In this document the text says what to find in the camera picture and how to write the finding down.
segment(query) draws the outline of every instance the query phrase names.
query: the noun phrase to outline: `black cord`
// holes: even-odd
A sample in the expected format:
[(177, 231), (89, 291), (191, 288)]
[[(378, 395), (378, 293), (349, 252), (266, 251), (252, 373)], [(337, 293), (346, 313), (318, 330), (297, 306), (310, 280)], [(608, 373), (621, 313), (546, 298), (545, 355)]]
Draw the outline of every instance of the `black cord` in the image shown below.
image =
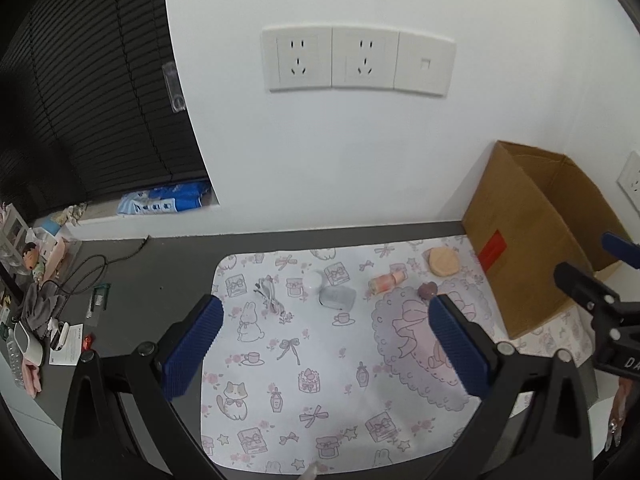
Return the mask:
[[(139, 247), (135, 251), (133, 251), (131, 254), (128, 254), (126, 256), (121, 256), (119, 258), (114, 258), (113, 260), (108, 260), (107, 257), (104, 254), (92, 254), (91, 256), (86, 257), (82, 262), (80, 262), (80, 264), (71, 272), (71, 274), (69, 274), (66, 277), (64, 282), (57, 283), (54, 280), (47, 280), (40, 287), (42, 288), (45, 285), (45, 283), (51, 282), (54, 285), (56, 285), (56, 287), (57, 287), (56, 292), (62, 292), (62, 294), (66, 295), (65, 301), (62, 304), (62, 306), (60, 307), (60, 310), (58, 311), (58, 316), (60, 316), (60, 314), (62, 313), (64, 307), (66, 306), (66, 302), (69, 301), (69, 298), (71, 298), (72, 296), (75, 296), (76, 294), (82, 294), (83, 292), (88, 291), (90, 288), (92, 288), (92, 286), (94, 286), (97, 282), (99, 282), (100, 279), (105, 275), (109, 265), (115, 264), (117, 262), (123, 262), (124, 260), (129, 260), (130, 258), (133, 258), (136, 254), (138, 254), (142, 250), (142, 248), (146, 245), (146, 243), (148, 241), (149, 241), (149, 237), (146, 237), (144, 240), (142, 240), (142, 243), (139, 245)], [(69, 291), (65, 290), (64, 287), (68, 283), (68, 281), (72, 278), (72, 276), (76, 272), (78, 272), (78, 270), (80, 270), (82, 268), (82, 266), (84, 266), (84, 264), (87, 263), (92, 258), (102, 258), (103, 261), (97, 267), (94, 267), (93, 269), (91, 269), (88, 272), (86, 272), (84, 274), (84, 276), (82, 278), (80, 278), (78, 280), (78, 282), (71, 288), (71, 290), (69, 290)], [(99, 270), (100, 272), (91, 281), (91, 283), (89, 283), (89, 285), (87, 285), (86, 287), (81, 288), (80, 290), (76, 290), (78, 288), (78, 286), (80, 286), (80, 284), (82, 282), (84, 282), (84, 280), (86, 280), (89, 276), (91, 276), (96, 270)]]

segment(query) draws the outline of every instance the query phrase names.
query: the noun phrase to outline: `paper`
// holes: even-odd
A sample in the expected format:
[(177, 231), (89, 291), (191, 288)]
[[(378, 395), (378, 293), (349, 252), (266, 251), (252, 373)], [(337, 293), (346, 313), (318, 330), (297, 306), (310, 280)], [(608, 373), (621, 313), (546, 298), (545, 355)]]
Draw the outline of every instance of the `paper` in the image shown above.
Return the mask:
[(57, 352), (49, 351), (50, 365), (76, 366), (82, 352), (82, 325), (69, 327), (64, 346)]
[[(456, 251), (460, 272), (430, 272), (423, 253), (438, 246)], [(372, 296), (369, 280), (390, 271), (407, 279)], [(321, 274), (324, 286), (353, 289), (353, 308), (321, 306), (303, 287), (310, 272)], [(273, 284), (284, 311), (254, 292), (260, 279)], [(226, 257), (212, 286), (225, 320), (203, 364), (207, 455), (234, 469), (300, 475), (313, 461), (322, 473), (339, 473), (451, 446), (479, 400), (466, 394), (428, 325), (417, 296), (423, 282), (448, 294), (494, 340), (508, 339), (463, 236)], [(575, 309), (513, 344), (547, 356), (567, 348), (577, 364), (591, 352)], [(514, 413), (529, 401), (521, 394)]]

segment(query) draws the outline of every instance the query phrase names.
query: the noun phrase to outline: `table surface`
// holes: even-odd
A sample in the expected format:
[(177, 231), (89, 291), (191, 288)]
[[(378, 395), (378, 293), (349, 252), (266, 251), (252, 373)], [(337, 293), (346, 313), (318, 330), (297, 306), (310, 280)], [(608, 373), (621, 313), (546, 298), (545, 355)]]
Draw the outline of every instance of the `table surface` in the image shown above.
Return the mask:
[[(210, 293), (216, 266), (228, 254), (354, 246), (458, 234), (464, 234), (459, 222), (438, 222), (302, 232), (153, 238), (132, 259), (109, 266), (101, 280), (111, 284), (107, 309), (101, 313), (98, 326), (85, 326), (84, 334), (95, 334), (94, 349), (103, 357), (128, 354), (140, 342), (157, 341), (172, 323), (184, 318), (203, 294)], [(76, 265), (91, 254), (104, 254), (107, 258), (124, 256), (139, 244), (140, 240), (84, 242), (76, 256)], [(71, 297), (60, 319), (69, 324), (82, 323), (89, 294), (90, 291)], [(6, 358), (6, 347), (0, 345), (0, 349)], [(48, 354), (44, 361), (48, 363)], [(41, 368), (43, 390), (36, 401), (62, 427), (68, 388), (75, 367), (50, 366), (46, 363)], [(200, 441), (201, 375), (202, 370), (199, 370), (186, 394), (173, 402), (197, 442)], [(124, 404), (146, 459), (167, 470), (132, 397), (124, 396)], [(514, 433), (520, 422), (519, 416), (512, 419), (510, 426), (514, 427)], [(446, 450), (389, 468), (336, 474), (332, 478), (348, 475), (351, 480), (375, 480), (387, 478), (389, 473), (424, 478), (445, 453)], [(230, 480), (257, 479), (260, 474), (221, 469)]]

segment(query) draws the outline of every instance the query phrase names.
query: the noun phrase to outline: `cardboard box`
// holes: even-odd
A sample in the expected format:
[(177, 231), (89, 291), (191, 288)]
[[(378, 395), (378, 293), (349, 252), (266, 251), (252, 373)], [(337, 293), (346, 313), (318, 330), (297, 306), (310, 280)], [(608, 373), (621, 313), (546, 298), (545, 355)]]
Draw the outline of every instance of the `cardboard box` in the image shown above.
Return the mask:
[(502, 314), (517, 338), (573, 303), (554, 285), (560, 262), (604, 280), (611, 231), (629, 238), (596, 185), (567, 156), (498, 141), (462, 220)]

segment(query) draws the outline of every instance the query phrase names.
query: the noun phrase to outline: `silver bolt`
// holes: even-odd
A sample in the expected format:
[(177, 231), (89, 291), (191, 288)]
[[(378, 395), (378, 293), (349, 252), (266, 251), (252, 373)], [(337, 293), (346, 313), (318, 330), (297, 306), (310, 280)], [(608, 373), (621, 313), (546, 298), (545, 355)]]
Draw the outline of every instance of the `silver bolt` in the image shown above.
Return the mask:
[(516, 351), (513, 345), (511, 343), (507, 343), (506, 341), (500, 341), (496, 348), (502, 355), (513, 355)]
[(144, 343), (140, 343), (138, 345), (138, 353), (142, 355), (142, 357), (146, 357), (149, 354), (152, 354), (156, 349), (156, 345), (154, 345), (151, 341), (145, 341)]
[(94, 358), (94, 351), (93, 350), (85, 350), (84, 352), (82, 352), (80, 354), (80, 360), (83, 363), (88, 363), (93, 358)]
[(572, 360), (571, 354), (564, 348), (558, 350), (558, 359), (564, 363), (570, 363)]

